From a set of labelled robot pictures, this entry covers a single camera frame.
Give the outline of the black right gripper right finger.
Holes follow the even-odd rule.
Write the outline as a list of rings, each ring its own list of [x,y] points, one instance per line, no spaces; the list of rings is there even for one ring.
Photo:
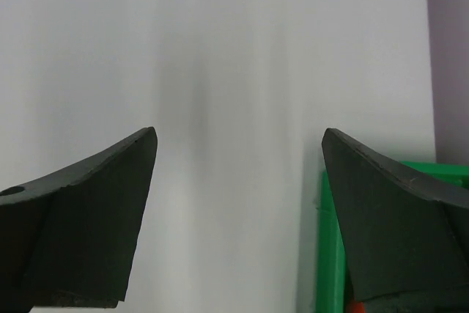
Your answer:
[[[468,310],[468,168],[401,163],[329,128],[322,152],[367,312]]]

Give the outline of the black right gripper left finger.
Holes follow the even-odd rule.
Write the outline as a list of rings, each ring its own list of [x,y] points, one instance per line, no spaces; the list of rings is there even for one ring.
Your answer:
[[[102,152],[1,192],[1,307],[113,309],[123,302],[158,138]]]

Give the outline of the green plastic bin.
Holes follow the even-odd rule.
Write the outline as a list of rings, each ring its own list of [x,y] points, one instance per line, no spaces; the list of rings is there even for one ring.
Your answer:
[[[403,161],[420,172],[468,189],[468,166],[443,163]],[[311,312],[346,312],[355,300],[345,259],[344,245],[333,204],[327,172],[320,178],[320,199],[317,203],[317,274],[315,303]]]

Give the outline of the orange t-shirt in bin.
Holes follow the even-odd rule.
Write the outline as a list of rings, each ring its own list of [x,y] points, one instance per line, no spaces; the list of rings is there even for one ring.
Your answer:
[[[351,300],[346,307],[346,313],[365,313],[362,302]]]

